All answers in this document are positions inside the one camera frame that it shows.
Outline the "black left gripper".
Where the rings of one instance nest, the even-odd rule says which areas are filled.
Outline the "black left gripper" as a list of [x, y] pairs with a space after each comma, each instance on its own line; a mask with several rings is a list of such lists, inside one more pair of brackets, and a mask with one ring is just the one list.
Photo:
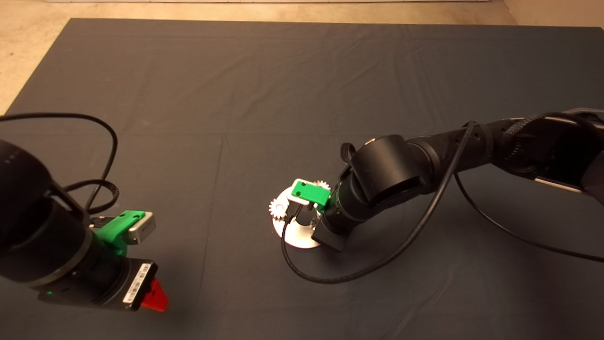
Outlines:
[[168, 297], [156, 278], [158, 269], [155, 261], [120, 256], [102, 241], [92, 241], [77, 265], [37, 288], [37, 299], [64, 306], [165, 312]]

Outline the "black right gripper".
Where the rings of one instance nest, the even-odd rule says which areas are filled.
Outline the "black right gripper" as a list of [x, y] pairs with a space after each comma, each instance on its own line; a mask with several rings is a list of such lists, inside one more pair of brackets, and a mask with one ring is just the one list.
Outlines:
[[315, 224], [311, 239], [320, 245], [342, 252], [345, 250], [349, 236], [360, 225], [360, 220], [350, 217], [338, 207], [326, 209]]

